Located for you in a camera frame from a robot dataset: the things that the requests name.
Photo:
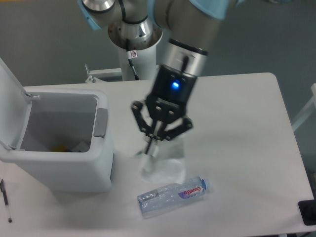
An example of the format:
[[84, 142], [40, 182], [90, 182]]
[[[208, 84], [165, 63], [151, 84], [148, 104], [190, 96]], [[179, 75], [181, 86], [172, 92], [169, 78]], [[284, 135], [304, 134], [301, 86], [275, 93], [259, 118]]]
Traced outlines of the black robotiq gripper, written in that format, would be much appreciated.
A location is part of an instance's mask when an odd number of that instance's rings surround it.
[[[159, 141], [171, 141], [193, 128], [192, 120], [184, 116], [186, 115], [187, 103], [196, 81], [197, 76], [181, 73], [179, 70], [162, 65], [152, 90], [146, 97], [146, 106], [152, 119], [151, 125], [146, 123], [141, 113], [144, 103], [141, 101], [132, 102], [131, 110], [139, 130], [149, 137], [144, 154], [149, 154], [158, 121], [163, 122], [158, 129]], [[167, 124], [173, 123], [181, 117], [183, 118], [180, 125], [170, 130], [166, 129]]]

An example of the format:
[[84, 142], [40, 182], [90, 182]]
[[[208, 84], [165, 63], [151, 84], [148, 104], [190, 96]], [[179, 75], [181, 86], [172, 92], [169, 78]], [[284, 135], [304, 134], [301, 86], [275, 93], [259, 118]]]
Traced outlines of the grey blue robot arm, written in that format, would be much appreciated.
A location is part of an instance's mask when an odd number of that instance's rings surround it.
[[80, 0], [93, 30], [108, 29], [123, 50], [124, 80], [154, 79], [131, 109], [148, 148], [193, 127], [186, 106], [211, 45], [237, 0]]

